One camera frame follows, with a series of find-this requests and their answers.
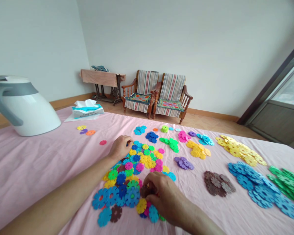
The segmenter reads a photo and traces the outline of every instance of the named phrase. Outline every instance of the white tissue paper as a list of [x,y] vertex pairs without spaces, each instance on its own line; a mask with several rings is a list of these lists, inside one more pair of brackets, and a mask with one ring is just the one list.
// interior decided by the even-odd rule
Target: white tissue paper
[[76,107],[72,107],[72,114],[64,121],[86,121],[95,120],[100,114],[104,113],[104,109],[100,104],[96,104],[94,100],[76,101]]

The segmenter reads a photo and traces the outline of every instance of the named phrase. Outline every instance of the hand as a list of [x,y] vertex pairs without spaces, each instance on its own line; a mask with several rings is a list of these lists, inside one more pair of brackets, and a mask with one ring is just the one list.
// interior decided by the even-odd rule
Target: hand
[[150,194],[146,197],[170,224],[186,229],[192,221],[191,212],[196,207],[179,190],[175,183],[166,175],[153,172],[144,180],[144,185],[159,193],[159,197]]
[[108,156],[114,161],[119,161],[124,158],[131,150],[133,145],[133,139],[127,135],[119,136],[112,144]]

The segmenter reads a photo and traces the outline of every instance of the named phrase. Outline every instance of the bed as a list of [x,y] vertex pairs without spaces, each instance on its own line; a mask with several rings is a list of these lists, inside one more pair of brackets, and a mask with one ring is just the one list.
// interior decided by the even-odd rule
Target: bed
[[[71,114],[71,108],[59,110],[57,114],[63,122]],[[91,136],[80,134],[77,130],[80,125],[86,125],[89,130],[96,130],[96,133]],[[193,131],[206,134],[213,140],[220,135],[217,132],[112,113],[102,114],[92,121],[64,122],[49,133],[33,137],[18,136],[11,126],[1,129],[0,229],[37,200],[104,157],[119,135],[130,135],[134,140],[148,144],[146,133],[135,135],[133,132],[137,126],[142,125],[147,127],[146,133],[158,128],[156,133],[159,137],[176,140],[178,132],[173,130],[162,133],[161,126],[180,128],[186,133]],[[267,141],[228,136],[258,152],[268,165],[284,167],[294,172],[294,149]],[[102,140],[106,140],[107,144],[99,145]],[[276,206],[263,209],[250,199],[247,191],[238,184],[227,168],[229,162],[236,163],[238,159],[226,152],[222,146],[205,146],[212,156],[201,160],[190,155],[190,149],[185,143],[179,143],[179,153],[174,153],[168,145],[160,141],[153,145],[156,149],[165,150],[163,164],[176,175],[175,183],[180,190],[227,234],[294,234],[294,219],[284,215]],[[195,169],[186,171],[179,168],[173,160],[176,156],[186,157]],[[258,164],[255,169],[264,175],[269,173],[266,166]],[[204,184],[206,170],[229,177],[237,191],[227,197],[210,195]],[[143,180],[149,172],[150,170],[144,169],[138,177]],[[181,228],[173,227],[167,222],[158,221],[153,224],[149,219],[142,219],[135,208],[129,207],[123,207],[118,222],[110,222],[100,228],[97,224],[100,210],[94,210],[91,203],[94,194],[103,185],[104,181],[94,188],[60,234],[185,233]]]

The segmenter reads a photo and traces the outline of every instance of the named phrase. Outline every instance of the chair armrest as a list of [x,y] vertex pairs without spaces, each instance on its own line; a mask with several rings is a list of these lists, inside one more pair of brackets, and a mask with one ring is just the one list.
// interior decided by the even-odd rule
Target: chair armrest
[[159,90],[161,88],[161,82],[158,82],[155,89],[151,90],[151,94],[155,93],[156,95],[159,93]]
[[132,82],[132,84],[121,86],[121,88],[124,89],[124,88],[127,88],[127,87],[131,87],[131,86],[133,86],[135,84],[135,82],[136,82],[136,78],[134,79],[134,81]]
[[193,99],[193,97],[187,93],[186,85],[184,85],[184,95],[186,95],[190,100]]

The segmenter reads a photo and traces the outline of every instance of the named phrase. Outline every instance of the door frame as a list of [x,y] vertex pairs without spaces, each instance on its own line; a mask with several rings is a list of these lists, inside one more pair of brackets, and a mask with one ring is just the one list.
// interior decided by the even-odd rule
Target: door frame
[[289,77],[292,71],[294,71],[294,50],[286,58],[283,64],[275,72],[275,74],[271,77],[269,82],[267,82],[267,84],[257,95],[257,97],[254,99],[254,101],[248,107],[242,117],[237,121],[237,123],[240,125],[247,125],[247,122],[251,119],[251,117],[254,116],[256,112],[258,114],[258,109],[261,108],[262,105],[263,107],[265,106],[265,101],[267,101],[271,97],[273,92],[277,90],[277,87],[280,87],[279,85],[281,84],[281,82]]

